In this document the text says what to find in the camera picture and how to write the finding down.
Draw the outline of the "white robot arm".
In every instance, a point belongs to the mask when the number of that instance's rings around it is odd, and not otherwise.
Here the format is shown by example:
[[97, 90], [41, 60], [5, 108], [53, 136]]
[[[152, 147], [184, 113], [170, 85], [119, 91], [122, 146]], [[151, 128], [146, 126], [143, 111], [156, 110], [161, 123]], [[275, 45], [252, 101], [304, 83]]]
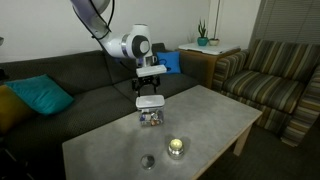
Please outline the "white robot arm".
[[154, 57], [148, 26], [135, 24], [129, 33], [116, 36], [110, 29], [115, 0], [70, 1], [76, 16], [110, 56], [136, 60], [138, 78], [132, 81], [132, 89], [140, 93], [144, 85], [152, 84], [157, 92], [159, 75], [166, 69], [163, 65], [148, 63]]

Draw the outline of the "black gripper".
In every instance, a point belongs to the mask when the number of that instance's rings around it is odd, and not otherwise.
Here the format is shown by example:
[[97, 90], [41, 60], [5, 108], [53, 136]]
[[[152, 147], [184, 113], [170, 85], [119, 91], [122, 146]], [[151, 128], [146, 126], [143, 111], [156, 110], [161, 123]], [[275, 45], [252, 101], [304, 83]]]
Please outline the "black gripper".
[[158, 75], [151, 75], [145, 77], [138, 77], [132, 80], [132, 87], [134, 88], [137, 97], [140, 97], [140, 89], [145, 85], [153, 85], [154, 94], [157, 94], [158, 86], [160, 85], [160, 77]]

